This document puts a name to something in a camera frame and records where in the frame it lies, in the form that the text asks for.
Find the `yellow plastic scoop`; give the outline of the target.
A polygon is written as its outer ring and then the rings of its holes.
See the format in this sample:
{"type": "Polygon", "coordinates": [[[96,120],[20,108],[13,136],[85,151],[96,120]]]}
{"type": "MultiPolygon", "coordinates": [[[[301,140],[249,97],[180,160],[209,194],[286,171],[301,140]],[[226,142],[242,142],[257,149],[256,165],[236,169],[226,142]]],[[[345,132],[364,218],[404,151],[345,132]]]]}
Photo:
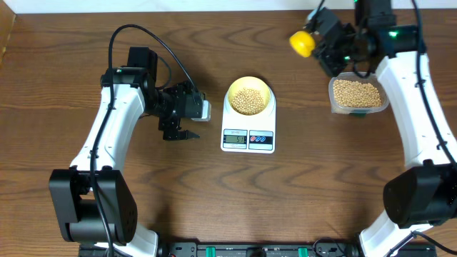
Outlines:
{"type": "Polygon", "coordinates": [[[304,58],[308,58],[316,48],[316,43],[308,32],[297,31],[289,38],[293,50],[304,58]]]}

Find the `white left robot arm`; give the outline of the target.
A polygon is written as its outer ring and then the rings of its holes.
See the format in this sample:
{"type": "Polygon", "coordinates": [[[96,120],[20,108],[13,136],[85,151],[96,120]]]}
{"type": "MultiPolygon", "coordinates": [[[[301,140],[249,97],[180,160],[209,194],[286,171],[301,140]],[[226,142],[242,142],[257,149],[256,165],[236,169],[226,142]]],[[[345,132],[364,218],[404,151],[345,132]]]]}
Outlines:
{"type": "Polygon", "coordinates": [[[157,256],[159,237],[142,226],[123,170],[133,130],[142,114],[159,118],[164,140],[197,138],[182,118],[210,121],[211,104],[191,82],[161,90],[156,69],[107,69],[90,133],[67,169],[53,170],[49,190],[65,241],[92,243],[97,256],[157,256]]]}

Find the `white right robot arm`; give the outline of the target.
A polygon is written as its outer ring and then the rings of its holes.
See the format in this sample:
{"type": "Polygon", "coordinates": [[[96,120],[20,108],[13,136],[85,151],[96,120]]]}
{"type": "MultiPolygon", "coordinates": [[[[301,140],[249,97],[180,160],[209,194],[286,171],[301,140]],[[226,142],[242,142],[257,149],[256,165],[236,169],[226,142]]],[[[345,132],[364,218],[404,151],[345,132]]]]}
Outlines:
{"type": "Polygon", "coordinates": [[[412,238],[456,217],[456,139],[431,80],[423,25],[399,26],[389,1],[357,1],[354,24],[318,6],[305,30],[321,37],[313,56],[329,76],[368,64],[390,102],[405,171],[383,189],[383,212],[358,237],[362,256],[394,256],[412,238]]]}

